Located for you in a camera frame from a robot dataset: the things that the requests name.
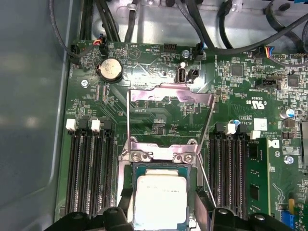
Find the cable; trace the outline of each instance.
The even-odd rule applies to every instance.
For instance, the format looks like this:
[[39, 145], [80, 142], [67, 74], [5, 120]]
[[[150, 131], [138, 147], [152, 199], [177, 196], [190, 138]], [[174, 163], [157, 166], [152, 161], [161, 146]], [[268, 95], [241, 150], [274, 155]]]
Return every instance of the cable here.
[[178, 6], [179, 10], [181, 11], [181, 13], [184, 15], [184, 17], [187, 19], [187, 21], [192, 25], [192, 27], [197, 32], [201, 42], [204, 43], [204, 39], [203, 39], [203, 36], [202, 36], [200, 28], [198, 27], [198, 25], [196, 24], [194, 19], [189, 15], [188, 11], [185, 9], [185, 7], [182, 4], [181, 0], [175, 0], [175, 2], [176, 2], [176, 5]]
[[[282, 25], [277, 18], [274, 15], [274, 12], [272, 10], [272, 6], [273, 6], [273, 2], [274, 0], [271, 0], [270, 3], [268, 4], [268, 6], [264, 9], [264, 14], [265, 17], [269, 23], [269, 25], [276, 30], [277, 32], [281, 31], [282, 29], [285, 28], [284, 25]], [[303, 53], [303, 42], [302, 40], [299, 38], [299, 36], [297, 36], [296, 33], [294, 33], [293, 31], [289, 31], [287, 33], [284, 34], [284, 36], [286, 36], [287, 38], [289, 38], [293, 43], [294, 46], [297, 49], [298, 53]]]
[[199, 13], [199, 10], [198, 10], [198, 7], [195, 3], [194, 0], [186, 0], [187, 4], [188, 4], [188, 10], [190, 12], [190, 15], [195, 19], [197, 18], [197, 25], [199, 26], [202, 34], [203, 34], [203, 37], [204, 37], [204, 40], [205, 40], [205, 43], [206, 45], [208, 46], [208, 48], [212, 51], [214, 51], [216, 54], [222, 54], [222, 55], [228, 55], [228, 54], [238, 54], [238, 53], [242, 53], [242, 52], [245, 52], [245, 51], [251, 51], [251, 50], [254, 50], [255, 48], [259, 47], [259, 46], [264, 46], [264, 45], [267, 45], [271, 42], [274, 42], [276, 41], [277, 39], [279, 39], [281, 36], [285, 35], [287, 32], [293, 30], [295, 27], [299, 26], [300, 24], [302, 24], [303, 22], [307, 21], [308, 20], [308, 13], [305, 14], [304, 16], [302, 16], [301, 18], [297, 19], [296, 21], [294, 21], [293, 23], [291, 23], [289, 26], [287, 26], [286, 28], [282, 29], [280, 32], [268, 37], [267, 39], [264, 39], [262, 41], [259, 41], [257, 43], [254, 43], [254, 44], [251, 44], [251, 45], [248, 45], [248, 46], [245, 46], [245, 47], [240, 47], [240, 48], [235, 48], [235, 49], [221, 49], [221, 48], [211, 48], [211, 44], [212, 41], [210, 40], [210, 37], [207, 36], [208, 33], [206, 32], [206, 29], [204, 27], [204, 25], [199, 25], [200, 24], [200, 19], [201, 19], [201, 16], [200, 16], [200, 13]]
[[204, 26], [204, 23], [202, 21], [200, 12], [198, 10], [197, 4], [195, 3], [194, 0], [185, 0], [186, 5], [187, 5], [187, 9], [189, 14], [191, 15], [191, 17], [195, 20], [196, 24], [198, 25], [202, 37], [204, 39], [205, 44], [207, 45], [207, 47], [211, 50], [213, 50], [215, 48], [210, 36], [208, 35], [206, 28]]
[[229, 14], [231, 7], [232, 7], [232, 0], [228, 0], [222, 3], [217, 13], [217, 16], [219, 18], [220, 37], [221, 37], [223, 44], [225, 45], [227, 49], [233, 49], [233, 46], [231, 45], [231, 43], [229, 42], [227, 38], [227, 34], [225, 30], [225, 18], [227, 14]]
[[111, 29], [109, 27], [109, 23], [107, 21], [103, 7], [101, 6], [100, 0], [95, 0], [95, 3], [96, 3], [96, 7], [98, 9], [98, 12], [100, 13], [101, 20], [103, 22], [103, 27], [106, 31], [107, 38], [108, 38], [109, 41], [112, 42], [112, 41], [114, 41], [113, 34], [112, 34]]
[[304, 25], [303, 33], [302, 33], [302, 41], [303, 41], [303, 47], [306, 54], [308, 54], [308, 44], [306, 42], [308, 41], [308, 21]]
[[[131, 4], [137, 5], [137, 0], [133, 0]], [[130, 42], [133, 36], [134, 27], [135, 27], [135, 18], [136, 18], [136, 11], [130, 10], [128, 16], [128, 28], [125, 35], [125, 42]]]
[[55, 36], [58, 39], [59, 44], [61, 45], [61, 47], [63, 47], [63, 49], [70, 55], [73, 56], [75, 58], [81, 58], [85, 55], [87, 55], [93, 48], [94, 46], [90, 46], [89, 48], [87, 48], [84, 52], [80, 53], [80, 54], [75, 54], [73, 52], [71, 52], [67, 46], [65, 45], [65, 43], [63, 42], [59, 29], [57, 27], [57, 23], [56, 23], [56, 19], [54, 17], [54, 9], [53, 9], [53, 0], [49, 0], [48, 1], [48, 8], [49, 8], [49, 15], [50, 15], [50, 19], [51, 19], [51, 26], [53, 29], [53, 32], [55, 34]]
[[119, 32], [117, 31], [115, 20], [112, 17], [112, 14], [110, 12], [110, 9], [109, 9], [109, 7], [107, 5], [106, 0], [101, 0], [101, 4], [102, 4], [103, 10], [105, 11], [105, 13], [107, 15], [107, 20], [109, 22], [109, 26], [110, 26], [110, 29], [111, 29], [111, 31], [113, 33], [115, 41], [116, 42], [120, 42], [121, 40], [120, 40]]

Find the white connector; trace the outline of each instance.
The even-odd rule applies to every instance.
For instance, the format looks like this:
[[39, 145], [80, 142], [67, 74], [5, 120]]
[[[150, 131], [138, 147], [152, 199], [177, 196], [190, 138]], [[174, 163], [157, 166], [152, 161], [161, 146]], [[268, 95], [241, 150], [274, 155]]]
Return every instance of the white connector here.
[[101, 121], [100, 120], [92, 120], [91, 130], [94, 131], [94, 132], [100, 132]]
[[235, 124], [227, 124], [224, 132], [227, 136], [235, 134], [236, 132]]
[[69, 131], [76, 131], [76, 120], [75, 119], [67, 119], [65, 128]]

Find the ram slot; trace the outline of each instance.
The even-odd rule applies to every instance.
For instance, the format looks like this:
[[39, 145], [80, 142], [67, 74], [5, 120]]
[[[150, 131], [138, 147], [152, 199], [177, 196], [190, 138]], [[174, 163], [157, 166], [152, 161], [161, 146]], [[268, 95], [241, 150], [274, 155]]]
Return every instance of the ram slot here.
[[70, 158], [68, 165], [65, 214], [74, 212], [75, 210], [79, 143], [80, 143], [80, 137], [72, 135]]
[[80, 146], [79, 156], [79, 201], [78, 212], [87, 212], [88, 190], [89, 190], [89, 169], [90, 169], [91, 137], [84, 136]]
[[222, 190], [221, 190], [221, 205], [229, 205], [229, 163], [228, 163], [228, 142], [221, 140], [221, 176], [222, 176]]
[[217, 201], [217, 191], [216, 191], [216, 170], [215, 170], [215, 140], [210, 139], [209, 141], [209, 149], [208, 149], [208, 181], [210, 184], [210, 188], [212, 190], [213, 196]]
[[90, 216], [96, 216], [99, 210], [102, 152], [103, 137], [95, 137], [94, 146], [92, 149], [91, 191], [89, 205]]
[[247, 208], [246, 208], [246, 160], [247, 160], [247, 140], [243, 140], [241, 142], [241, 164], [240, 164], [240, 178], [241, 178], [241, 192], [242, 192], [242, 199], [241, 199], [241, 208], [242, 208], [242, 218], [247, 219]]
[[229, 140], [230, 142], [230, 209], [232, 211], [236, 211], [236, 194], [238, 191], [236, 190], [236, 169], [237, 169], [237, 162], [236, 162], [236, 140]]
[[111, 206], [111, 187], [112, 187], [112, 173], [113, 173], [113, 158], [114, 158], [114, 142], [111, 131], [106, 132], [105, 148], [103, 153], [103, 193], [102, 193], [102, 207]]
[[236, 155], [235, 155], [235, 163], [236, 163], [236, 169], [235, 169], [235, 189], [236, 189], [236, 200], [235, 200], [235, 206], [236, 210], [234, 211], [239, 217], [242, 218], [242, 200], [243, 200], [243, 194], [242, 194], [242, 141], [237, 140], [236, 142]]

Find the mounting screw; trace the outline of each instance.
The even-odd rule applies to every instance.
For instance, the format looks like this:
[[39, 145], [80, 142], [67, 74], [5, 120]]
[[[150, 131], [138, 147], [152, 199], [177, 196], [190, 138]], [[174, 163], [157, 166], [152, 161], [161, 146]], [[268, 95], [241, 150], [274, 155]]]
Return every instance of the mounting screw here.
[[284, 162], [287, 164], [287, 165], [291, 165], [294, 163], [294, 158], [291, 157], [290, 155], [286, 155], [284, 157]]
[[185, 161], [186, 163], [191, 163], [191, 162], [193, 161], [193, 156], [192, 156], [191, 154], [186, 154], [186, 155], [184, 156], [184, 161]]
[[237, 10], [237, 5], [236, 4], [232, 4], [231, 11], [236, 11], [236, 10]]
[[80, 84], [83, 88], [88, 88], [88, 86], [90, 86], [89, 81], [87, 81], [86, 79], [83, 79]]
[[183, 50], [182, 51], [182, 56], [183, 56], [184, 59], [189, 58], [189, 55], [190, 55], [189, 50]]
[[226, 209], [223, 209], [223, 208], [219, 209], [218, 212], [220, 212], [223, 215], [226, 215], [228, 213], [228, 211]]
[[141, 154], [140, 153], [132, 153], [131, 154], [131, 159], [133, 160], [133, 161], [141, 161], [141, 158], [142, 158], [142, 156], [141, 156]]
[[260, 215], [260, 214], [256, 214], [255, 218], [258, 220], [265, 220], [264, 216]]

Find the motherboard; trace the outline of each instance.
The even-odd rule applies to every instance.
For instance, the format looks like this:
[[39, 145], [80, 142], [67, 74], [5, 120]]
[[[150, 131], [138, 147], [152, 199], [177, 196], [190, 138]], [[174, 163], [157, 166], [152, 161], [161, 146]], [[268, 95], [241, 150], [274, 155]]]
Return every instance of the motherboard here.
[[[83, 51], [92, 41], [75, 46]], [[300, 221], [308, 203], [307, 67], [197, 47], [109, 42], [70, 64], [56, 220], [73, 211], [95, 216], [132, 188], [136, 230], [196, 227], [194, 191], [208, 190], [193, 155], [201, 146], [199, 164], [218, 207], [241, 218], [266, 213], [306, 230]], [[273, 56], [301, 62], [296, 55]], [[193, 151], [169, 156], [177, 145]], [[167, 192], [166, 201], [158, 192]], [[157, 219], [170, 216], [164, 214], [169, 203], [172, 222], [137, 221], [145, 204], [161, 208]]]

